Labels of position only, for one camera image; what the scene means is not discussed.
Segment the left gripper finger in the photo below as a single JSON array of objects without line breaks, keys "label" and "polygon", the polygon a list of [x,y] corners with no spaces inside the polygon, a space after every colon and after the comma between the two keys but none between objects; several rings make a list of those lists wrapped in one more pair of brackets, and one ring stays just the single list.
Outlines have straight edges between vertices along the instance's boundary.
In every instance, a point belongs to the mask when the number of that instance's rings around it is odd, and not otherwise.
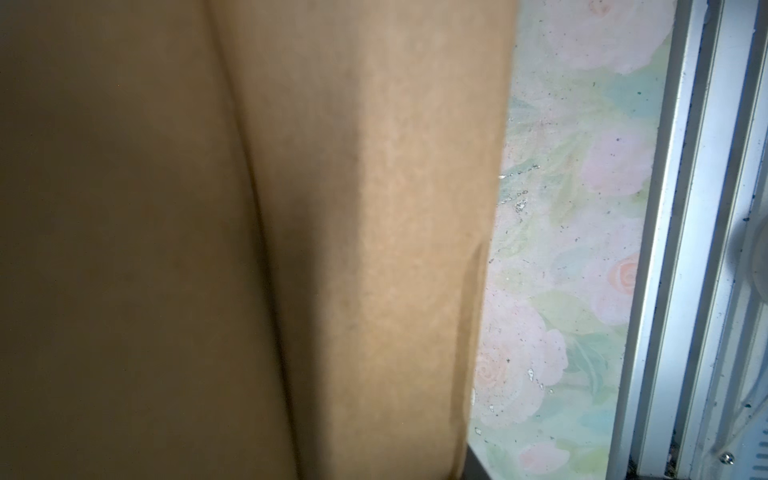
[{"label": "left gripper finger", "polygon": [[461,480],[491,480],[491,477],[482,465],[474,451],[467,451]]}]

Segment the brown cardboard box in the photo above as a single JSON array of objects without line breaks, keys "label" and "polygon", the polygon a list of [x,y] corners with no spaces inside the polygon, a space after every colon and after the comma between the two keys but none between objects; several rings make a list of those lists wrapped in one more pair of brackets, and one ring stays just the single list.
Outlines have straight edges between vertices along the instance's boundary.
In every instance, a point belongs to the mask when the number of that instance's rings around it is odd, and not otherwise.
[{"label": "brown cardboard box", "polygon": [[458,479],[513,1],[5,1],[1,475]]}]

